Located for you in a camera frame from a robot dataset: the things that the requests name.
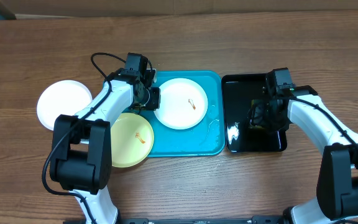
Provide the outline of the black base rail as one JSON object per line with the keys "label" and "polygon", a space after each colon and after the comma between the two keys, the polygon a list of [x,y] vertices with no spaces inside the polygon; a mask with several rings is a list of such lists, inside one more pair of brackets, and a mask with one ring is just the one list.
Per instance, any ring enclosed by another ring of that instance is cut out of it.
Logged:
{"label": "black base rail", "polygon": [[290,224],[280,215],[256,215],[252,218],[212,218],[212,219],[159,219],[118,218],[117,224]]}

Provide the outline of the black plastic tray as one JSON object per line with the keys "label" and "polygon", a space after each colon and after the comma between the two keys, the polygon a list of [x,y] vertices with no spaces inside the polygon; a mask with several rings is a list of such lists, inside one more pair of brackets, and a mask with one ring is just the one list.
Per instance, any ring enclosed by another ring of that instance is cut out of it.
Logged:
{"label": "black plastic tray", "polygon": [[232,153],[282,152],[287,148],[285,132],[267,133],[249,127],[247,112],[254,99],[264,99],[265,74],[226,75],[223,91],[226,146]]}

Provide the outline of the yellow plate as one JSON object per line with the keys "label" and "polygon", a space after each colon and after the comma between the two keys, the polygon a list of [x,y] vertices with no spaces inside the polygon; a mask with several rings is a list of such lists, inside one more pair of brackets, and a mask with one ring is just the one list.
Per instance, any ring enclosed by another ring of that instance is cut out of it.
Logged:
{"label": "yellow plate", "polygon": [[154,145],[150,123],[134,113],[122,113],[111,127],[112,166],[127,168],[142,162]]}

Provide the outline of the white plate with stain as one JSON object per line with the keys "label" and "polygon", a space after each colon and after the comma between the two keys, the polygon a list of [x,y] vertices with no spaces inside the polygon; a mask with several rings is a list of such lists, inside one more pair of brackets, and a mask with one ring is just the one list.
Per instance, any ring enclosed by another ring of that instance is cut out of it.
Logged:
{"label": "white plate with stain", "polygon": [[204,89],[193,80],[174,78],[160,85],[160,106],[154,111],[156,118],[172,129],[189,129],[206,115],[208,97]]}

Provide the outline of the large white plate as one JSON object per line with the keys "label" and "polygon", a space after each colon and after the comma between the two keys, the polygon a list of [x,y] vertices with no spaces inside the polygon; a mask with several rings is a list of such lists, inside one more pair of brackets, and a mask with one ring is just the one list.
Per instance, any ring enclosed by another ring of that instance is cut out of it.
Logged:
{"label": "large white plate", "polygon": [[62,80],[43,91],[37,102],[37,117],[44,127],[53,131],[55,120],[61,114],[72,116],[92,100],[91,92],[84,84]]}

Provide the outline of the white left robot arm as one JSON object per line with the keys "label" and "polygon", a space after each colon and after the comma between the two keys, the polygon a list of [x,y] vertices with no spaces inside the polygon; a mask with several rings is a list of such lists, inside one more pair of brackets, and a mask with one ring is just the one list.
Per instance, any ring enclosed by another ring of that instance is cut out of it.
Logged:
{"label": "white left robot arm", "polygon": [[119,223],[119,211],[108,192],[111,173],[111,126],[126,109],[138,106],[156,110],[160,90],[153,87],[154,69],[119,69],[107,76],[99,95],[73,116],[55,121],[52,150],[43,170],[42,183],[49,176],[58,182],[64,196],[77,199],[85,215],[83,223]]}

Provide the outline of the green yellow sponge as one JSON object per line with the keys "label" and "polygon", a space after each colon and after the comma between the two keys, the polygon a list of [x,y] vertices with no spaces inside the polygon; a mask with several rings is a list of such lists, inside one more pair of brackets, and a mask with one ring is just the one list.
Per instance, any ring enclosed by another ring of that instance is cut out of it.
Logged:
{"label": "green yellow sponge", "polygon": [[250,125],[253,127],[261,127],[264,119],[264,101],[252,100],[251,107],[248,112]]}

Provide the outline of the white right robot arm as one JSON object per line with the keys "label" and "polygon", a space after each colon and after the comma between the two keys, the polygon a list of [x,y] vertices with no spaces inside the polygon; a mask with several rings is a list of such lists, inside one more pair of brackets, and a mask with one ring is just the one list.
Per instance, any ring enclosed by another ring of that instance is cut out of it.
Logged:
{"label": "white right robot arm", "polygon": [[297,125],[322,160],[316,197],[284,210],[280,223],[355,223],[358,217],[358,134],[325,107],[310,86],[276,88],[252,100],[250,126],[266,131]]}

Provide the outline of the teal plastic tray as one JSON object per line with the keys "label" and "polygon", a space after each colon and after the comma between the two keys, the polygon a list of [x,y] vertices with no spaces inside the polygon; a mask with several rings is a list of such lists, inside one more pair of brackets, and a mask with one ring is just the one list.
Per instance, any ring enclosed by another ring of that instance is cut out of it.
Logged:
{"label": "teal plastic tray", "polygon": [[149,157],[213,156],[225,145],[225,124],[221,78],[210,70],[158,71],[160,86],[174,78],[188,78],[199,84],[206,92],[208,109],[204,118],[189,129],[176,130],[163,125],[153,111],[141,111],[154,131],[154,145]]}

